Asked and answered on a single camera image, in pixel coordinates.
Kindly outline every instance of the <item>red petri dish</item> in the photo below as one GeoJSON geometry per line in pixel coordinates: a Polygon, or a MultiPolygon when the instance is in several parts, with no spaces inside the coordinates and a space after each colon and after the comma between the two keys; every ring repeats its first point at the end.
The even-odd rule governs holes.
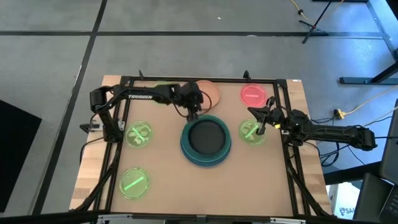
{"type": "Polygon", "coordinates": [[[260,85],[247,84],[242,87],[241,99],[250,107],[263,107],[267,100],[267,93],[260,85]]]}

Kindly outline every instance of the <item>green object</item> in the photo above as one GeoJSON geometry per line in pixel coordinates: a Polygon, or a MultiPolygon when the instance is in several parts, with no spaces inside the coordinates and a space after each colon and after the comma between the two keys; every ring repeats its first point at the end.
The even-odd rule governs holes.
{"type": "Polygon", "coordinates": [[[125,198],[140,198],[149,188],[148,175],[141,168],[129,169],[122,174],[119,188],[125,198]]]}
{"type": "Polygon", "coordinates": [[[152,139],[152,129],[147,122],[136,121],[127,128],[125,138],[127,143],[132,147],[144,147],[152,139]]]}
{"type": "Polygon", "coordinates": [[[256,131],[260,127],[260,124],[253,119],[245,120],[239,126],[239,135],[246,143],[250,145],[259,145],[264,142],[266,135],[257,135],[256,131]]]}

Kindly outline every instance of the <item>black stand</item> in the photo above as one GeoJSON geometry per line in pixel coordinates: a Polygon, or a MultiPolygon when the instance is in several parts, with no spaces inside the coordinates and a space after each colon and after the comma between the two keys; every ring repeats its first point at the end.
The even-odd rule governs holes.
{"type": "Polygon", "coordinates": [[[362,85],[398,85],[398,78],[389,78],[398,72],[398,62],[371,78],[364,77],[340,77],[340,84],[362,84],[362,85]]]}
{"type": "Polygon", "coordinates": [[[310,36],[311,36],[312,34],[315,34],[315,36],[328,36],[328,35],[329,35],[328,32],[323,31],[323,30],[321,30],[321,29],[318,29],[318,28],[317,28],[317,25],[318,25],[319,21],[321,20],[322,16],[324,15],[324,13],[326,12],[326,10],[329,8],[331,2],[332,2],[332,0],[329,1],[328,5],[327,5],[326,8],[323,10],[322,14],[319,16],[319,18],[317,19],[317,21],[315,22],[314,25],[311,25],[311,24],[309,24],[309,23],[307,23],[307,22],[304,22],[304,21],[302,21],[302,20],[299,20],[299,21],[298,21],[298,22],[300,22],[300,23],[302,23],[302,24],[307,25],[307,26],[310,28],[310,31],[307,33],[307,35],[305,36],[305,38],[304,38],[304,40],[303,40],[303,42],[302,42],[303,44],[305,44],[305,43],[307,42],[308,38],[310,38],[310,36]]]}

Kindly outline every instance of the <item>wooden board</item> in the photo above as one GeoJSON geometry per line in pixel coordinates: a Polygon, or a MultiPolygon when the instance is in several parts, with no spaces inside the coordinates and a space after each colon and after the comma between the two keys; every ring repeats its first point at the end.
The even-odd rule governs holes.
{"type": "MultiPolygon", "coordinates": [[[[103,85],[115,85],[119,83],[119,81],[120,76],[105,76],[103,85]]],[[[136,85],[149,86],[149,82],[145,83],[148,84],[136,82],[136,85]]],[[[308,113],[301,81],[288,80],[288,87],[292,108],[308,113]]],[[[246,148],[240,139],[236,139],[236,136],[234,137],[237,133],[237,126],[241,120],[243,118],[251,118],[251,115],[249,112],[246,112],[246,108],[239,99],[241,84],[232,84],[232,86],[231,84],[228,84],[228,86],[222,86],[220,88],[230,88],[230,93],[238,96],[234,96],[233,98],[229,96],[229,94],[224,95],[225,93],[222,93],[223,91],[220,89],[222,94],[220,102],[211,110],[210,114],[217,115],[217,117],[220,117],[227,124],[233,138],[234,147],[241,144],[241,146],[246,150],[239,150],[239,147],[237,147],[237,149],[233,148],[235,150],[231,149],[230,155],[227,159],[217,167],[211,169],[195,167],[186,160],[186,158],[184,158],[180,149],[170,145],[165,147],[161,144],[161,142],[170,141],[166,139],[177,139],[177,142],[179,141],[179,135],[185,122],[182,118],[177,117],[178,115],[173,111],[174,108],[172,106],[157,105],[153,101],[131,101],[132,110],[129,113],[130,116],[127,123],[132,120],[151,119],[152,121],[150,124],[155,131],[154,133],[156,134],[156,137],[163,140],[159,140],[158,142],[152,140],[153,142],[142,149],[131,149],[124,146],[118,174],[120,175],[129,168],[141,167],[150,175],[150,189],[147,195],[142,197],[140,200],[130,201],[120,196],[117,182],[117,186],[114,191],[112,211],[215,215],[292,215],[279,131],[270,126],[267,129],[268,139],[264,144],[267,144],[270,150],[260,151],[259,149],[264,148],[264,146],[254,148],[249,146],[249,148],[246,148]],[[225,103],[224,106],[227,104],[236,105],[237,103],[240,103],[242,107],[239,107],[239,118],[233,119],[233,114],[230,116],[228,113],[223,113],[223,103],[225,103]],[[143,111],[138,113],[136,108],[140,108],[138,107],[140,104],[145,104],[144,107],[149,108],[161,108],[161,110],[153,110],[152,114],[143,113],[143,111]],[[159,117],[159,115],[160,118],[164,118],[164,116],[161,115],[163,113],[158,114],[160,111],[163,111],[163,113],[166,111],[168,114],[167,117],[170,116],[172,118],[170,118],[170,120],[174,121],[174,125],[177,125],[180,128],[179,132],[176,131],[175,133],[168,133],[170,132],[170,128],[166,127],[166,125],[156,126],[159,122],[155,122],[156,120],[153,118],[159,117]],[[151,151],[156,152],[158,156],[150,153],[151,151]],[[126,159],[126,161],[123,161],[123,158],[128,157],[131,157],[132,159],[126,159]],[[167,163],[170,159],[173,159],[174,162],[167,163]],[[240,166],[240,164],[238,164],[239,160],[241,160],[242,164],[246,164],[246,166],[240,166]],[[162,177],[162,169],[166,169],[167,171],[164,172],[164,174],[173,174],[173,170],[178,169],[183,171],[178,171],[178,175],[172,177],[173,179],[171,180],[169,179],[170,182],[168,183],[166,177],[162,177]],[[246,172],[249,169],[254,170],[254,173],[247,174],[246,172]],[[236,184],[236,175],[234,174],[243,177],[244,179],[239,179],[239,183],[246,185],[238,187],[238,184],[236,184]],[[195,178],[192,178],[192,181],[190,182],[184,181],[184,178],[189,176],[195,178]],[[204,188],[208,187],[210,184],[215,184],[215,191],[212,192],[209,191],[209,188],[204,188]]],[[[267,89],[269,96],[273,95],[274,91],[272,89],[272,85],[266,85],[265,88],[267,89]]],[[[90,133],[88,141],[99,137],[96,135],[100,135],[100,133],[90,133]]],[[[97,183],[105,145],[106,144],[104,142],[101,142],[86,147],[70,208],[79,206],[97,183]]],[[[322,168],[318,159],[317,150],[313,148],[313,146],[302,146],[300,147],[300,154],[302,155],[303,172],[309,191],[311,191],[312,195],[321,204],[321,206],[327,212],[330,212],[325,181],[323,180],[322,168]]],[[[104,190],[101,207],[104,207],[103,202],[106,192],[107,190],[104,190]]],[[[300,191],[297,189],[296,192],[299,204],[298,207],[300,213],[303,213],[300,191]]]]}

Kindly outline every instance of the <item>concrete floor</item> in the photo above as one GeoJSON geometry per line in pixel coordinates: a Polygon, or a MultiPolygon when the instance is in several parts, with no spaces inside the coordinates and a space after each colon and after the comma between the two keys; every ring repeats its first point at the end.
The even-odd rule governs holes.
{"type": "MultiPolygon", "coordinates": [[[[382,0],[371,1],[391,42],[398,47],[398,22],[382,0]]],[[[92,30],[100,0],[3,0],[0,30],[92,30]]],[[[326,5],[297,1],[306,16],[315,18],[326,5]]],[[[218,30],[305,32],[289,0],[108,1],[100,30],[218,30]]],[[[333,32],[378,32],[363,3],[344,3],[321,21],[333,32]]],[[[78,172],[78,156],[91,111],[88,93],[99,87],[103,75],[241,77],[249,70],[256,78],[302,79],[310,114],[329,117],[335,108],[352,110],[388,86],[342,86],[342,76],[372,77],[394,63],[382,39],[298,37],[97,37],[78,95],[72,120],[45,201],[44,213],[68,210],[78,172]]],[[[0,37],[2,100],[43,119],[32,149],[13,191],[5,215],[30,212],[62,114],[67,106],[88,37],[0,37]]],[[[398,90],[380,97],[336,125],[365,124],[393,108],[398,90]]],[[[371,126],[385,136],[389,121],[371,126]]],[[[355,150],[365,163],[379,161],[384,141],[371,152],[355,150]]],[[[334,144],[320,143],[321,152],[334,144]]],[[[342,151],[333,169],[360,165],[342,151]]]]}

